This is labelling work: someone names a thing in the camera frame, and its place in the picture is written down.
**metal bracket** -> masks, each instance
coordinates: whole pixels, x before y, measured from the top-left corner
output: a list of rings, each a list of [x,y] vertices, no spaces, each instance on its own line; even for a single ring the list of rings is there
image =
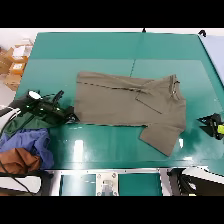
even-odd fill
[[[119,196],[118,173],[96,174],[96,196]]]

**shirt sleeve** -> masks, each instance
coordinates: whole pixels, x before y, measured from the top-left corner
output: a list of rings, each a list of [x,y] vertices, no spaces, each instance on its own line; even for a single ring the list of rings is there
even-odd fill
[[[180,128],[168,125],[152,124],[142,131],[140,139],[158,149],[166,156],[170,156],[176,140],[182,131]]]

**green table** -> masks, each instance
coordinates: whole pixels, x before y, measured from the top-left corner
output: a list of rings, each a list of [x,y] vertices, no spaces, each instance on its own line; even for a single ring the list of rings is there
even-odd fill
[[[188,130],[180,136],[184,148],[177,141],[168,158],[138,139],[140,127],[69,124],[50,129],[53,169],[208,165],[211,171],[224,174],[223,142],[203,133],[196,121],[224,107],[223,86],[197,35],[40,33],[16,97],[27,89],[39,89],[43,95],[62,89],[62,106],[74,105],[80,70],[142,78],[180,74],[191,105],[187,108]],[[194,91],[200,80],[202,88]],[[191,84],[193,91],[187,88]],[[81,152],[75,147],[77,140],[83,141]]]

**white wall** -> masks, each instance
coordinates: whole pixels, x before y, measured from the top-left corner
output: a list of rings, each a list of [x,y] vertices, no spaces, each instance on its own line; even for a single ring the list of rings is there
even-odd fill
[[[146,28],[147,32],[197,34],[201,29],[207,35],[224,36],[224,28]],[[141,32],[142,28],[0,28],[0,46],[8,50],[23,38],[33,42],[38,32]]]

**blue cloth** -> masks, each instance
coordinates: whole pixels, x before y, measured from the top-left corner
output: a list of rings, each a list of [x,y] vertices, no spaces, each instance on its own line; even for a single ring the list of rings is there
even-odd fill
[[[3,133],[0,139],[0,152],[12,148],[24,148],[32,155],[40,156],[42,164],[40,169],[50,169],[54,165],[53,155],[47,149],[50,137],[46,128],[38,130],[18,130],[11,138]]]

